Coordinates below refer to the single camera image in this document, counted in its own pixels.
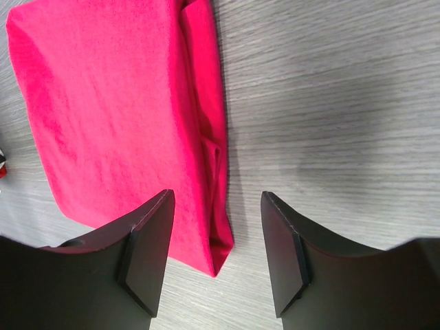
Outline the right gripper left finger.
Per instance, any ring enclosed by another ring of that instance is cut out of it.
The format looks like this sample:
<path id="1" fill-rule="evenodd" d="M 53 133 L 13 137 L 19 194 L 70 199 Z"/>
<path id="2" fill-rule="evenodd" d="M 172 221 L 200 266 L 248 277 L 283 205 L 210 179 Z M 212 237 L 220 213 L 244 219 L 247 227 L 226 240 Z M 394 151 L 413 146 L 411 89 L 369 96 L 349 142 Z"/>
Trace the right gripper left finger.
<path id="1" fill-rule="evenodd" d="M 175 195 L 57 247 L 1 238 L 2 329 L 148 329 L 160 303 Z"/>

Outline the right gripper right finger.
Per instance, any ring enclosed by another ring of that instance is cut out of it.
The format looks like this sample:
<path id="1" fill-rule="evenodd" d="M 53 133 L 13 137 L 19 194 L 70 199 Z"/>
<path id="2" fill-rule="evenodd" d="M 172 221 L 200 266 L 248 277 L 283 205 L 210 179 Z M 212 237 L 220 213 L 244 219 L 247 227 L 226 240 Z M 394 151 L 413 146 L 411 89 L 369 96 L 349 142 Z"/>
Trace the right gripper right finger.
<path id="1" fill-rule="evenodd" d="M 352 241 L 272 192 L 261 222 L 275 313 L 284 329 L 438 329 L 439 240 L 389 250 Z"/>

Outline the crimson t shirt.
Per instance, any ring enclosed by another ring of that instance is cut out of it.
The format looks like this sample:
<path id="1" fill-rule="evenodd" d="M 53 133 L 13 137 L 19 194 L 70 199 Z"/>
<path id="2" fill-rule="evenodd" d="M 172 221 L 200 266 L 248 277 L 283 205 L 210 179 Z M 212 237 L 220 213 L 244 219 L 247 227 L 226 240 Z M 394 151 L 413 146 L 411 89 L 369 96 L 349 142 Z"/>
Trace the crimson t shirt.
<path id="1" fill-rule="evenodd" d="M 31 1 L 5 28 L 61 212 L 99 228 L 171 189 L 169 256 L 216 276 L 234 240 L 211 3 Z"/>

